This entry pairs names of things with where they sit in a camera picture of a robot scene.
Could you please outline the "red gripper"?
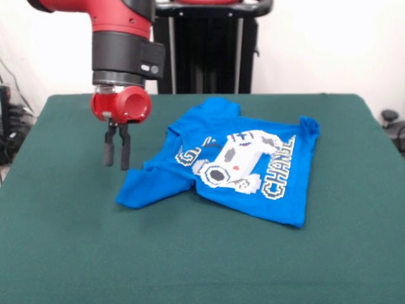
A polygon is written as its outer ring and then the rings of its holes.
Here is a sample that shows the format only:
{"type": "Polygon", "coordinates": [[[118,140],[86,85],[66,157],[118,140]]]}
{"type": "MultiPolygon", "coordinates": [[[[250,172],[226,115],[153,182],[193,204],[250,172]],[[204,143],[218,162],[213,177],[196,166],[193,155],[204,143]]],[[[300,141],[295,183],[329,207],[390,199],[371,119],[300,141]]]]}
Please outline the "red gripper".
{"type": "Polygon", "coordinates": [[[120,92],[116,87],[98,87],[90,101],[93,114],[100,121],[108,120],[108,130],[104,136],[104,165],[110,167],[114,162],[115,147],[113,138],[117,124],[122,139],[121,170],[128,170],[130,165],[130,134],[128,124],[145,121],[152,108],[151,97],[139,86],[124,87],[120,92]]]}

